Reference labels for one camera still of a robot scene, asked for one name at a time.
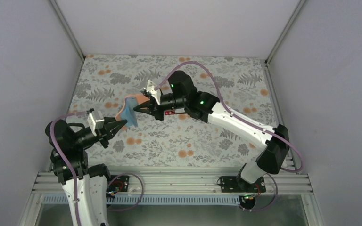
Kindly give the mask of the red credit card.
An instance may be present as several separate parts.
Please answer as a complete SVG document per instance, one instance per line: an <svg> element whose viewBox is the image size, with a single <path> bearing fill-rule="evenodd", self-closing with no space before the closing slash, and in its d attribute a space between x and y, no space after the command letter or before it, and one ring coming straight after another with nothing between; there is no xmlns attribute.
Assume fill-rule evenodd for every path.
<svg viewBox="0 0 362 226"><path fill-rule="evenodd" d="M176 113L173 110L165 111L165 115L174 115L174 114L176 114Z"/></svg>

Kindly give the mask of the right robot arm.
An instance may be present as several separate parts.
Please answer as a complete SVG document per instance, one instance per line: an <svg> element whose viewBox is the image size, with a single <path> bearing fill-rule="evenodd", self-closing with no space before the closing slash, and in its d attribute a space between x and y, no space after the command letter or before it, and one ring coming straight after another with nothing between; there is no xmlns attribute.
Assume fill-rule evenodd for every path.
<svg viewBox="0 0 362 226"><path fill-rule="evenodd" d="M247 116L234 112L217 96L197 90L192 78L183 71L173 72L168 79L171 93L154 90L155 84L148 81L143 94L148 101L134 107L134 111L153 116L162 121L166 111L183 108L191 118L222 127L235 135L247 139L258 149L255 160L244 164L237 175L237 187L243 192L254 187L264 174L279 174L289 151L285 143L289 140L288 129L262 125Z"/></svg>

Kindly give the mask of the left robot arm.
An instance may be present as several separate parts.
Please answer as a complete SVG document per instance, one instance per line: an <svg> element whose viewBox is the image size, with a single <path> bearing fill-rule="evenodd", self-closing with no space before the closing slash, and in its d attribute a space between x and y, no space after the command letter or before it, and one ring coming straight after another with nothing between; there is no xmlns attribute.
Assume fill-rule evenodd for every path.
<svg viewBox="0 0 362 226"><path fill-rule="evenodd" d="M50 160L61 184L75 226L107 226L106 192L112 177L105 164L88 165L86 150L95 143L108 147L109 140L127 123L105 117L103 126L92 132L81 123L63 119L50 122L45 133L52 145Z"/></svg>

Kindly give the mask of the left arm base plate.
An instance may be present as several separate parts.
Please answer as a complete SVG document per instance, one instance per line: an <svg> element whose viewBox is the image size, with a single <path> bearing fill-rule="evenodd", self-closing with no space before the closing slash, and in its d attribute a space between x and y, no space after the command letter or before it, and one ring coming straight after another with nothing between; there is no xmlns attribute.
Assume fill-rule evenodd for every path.
<svg viewBox="0 0 362 226"><path fill-rule="evenodd" d="M114 197L118 192L128 192L129 176L120 176L113 182L109 181L106 197Z"/></svg>

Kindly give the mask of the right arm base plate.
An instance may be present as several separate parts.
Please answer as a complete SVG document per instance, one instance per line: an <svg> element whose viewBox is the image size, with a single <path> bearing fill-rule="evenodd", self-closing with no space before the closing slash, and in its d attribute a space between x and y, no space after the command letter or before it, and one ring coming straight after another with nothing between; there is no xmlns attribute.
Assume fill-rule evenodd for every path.
<svg viewBox="0 0 362 226"><path fill-rule="evenodd" d="M264 178L260 177L250 184L235 176L219 177L216 184L220 186L222 193L258 193L266 192Z"/></svg>

